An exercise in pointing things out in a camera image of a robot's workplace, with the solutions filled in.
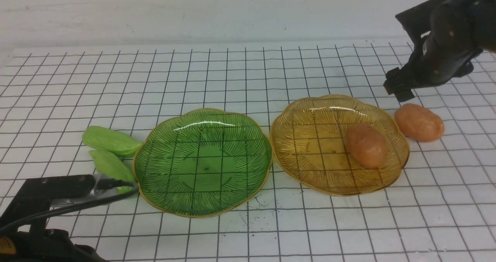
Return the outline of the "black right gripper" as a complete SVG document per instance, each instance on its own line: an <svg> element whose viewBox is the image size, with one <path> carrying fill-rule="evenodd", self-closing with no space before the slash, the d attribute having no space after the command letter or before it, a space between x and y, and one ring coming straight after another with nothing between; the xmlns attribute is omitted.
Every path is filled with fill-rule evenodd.
<svg viewBox="0 0 496 262"><path fill-rule="evenodd" d="M412 87L443 85L471 73L471 60L495 52L495 0L428 0L396 15L414 43L407 64L386 73L383 87L398 102Z"/></svg>

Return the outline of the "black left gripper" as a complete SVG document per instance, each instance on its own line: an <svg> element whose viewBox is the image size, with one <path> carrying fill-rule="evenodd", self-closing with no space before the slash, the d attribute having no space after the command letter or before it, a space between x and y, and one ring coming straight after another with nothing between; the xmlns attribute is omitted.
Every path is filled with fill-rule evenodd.
<svg viewBox="0 0 496 262"><path fill-rule="evenodd" d="M2 262L104 262L91 246L73 244L69 233L48 229L39 234L14 232L0 239Z"/></svg>

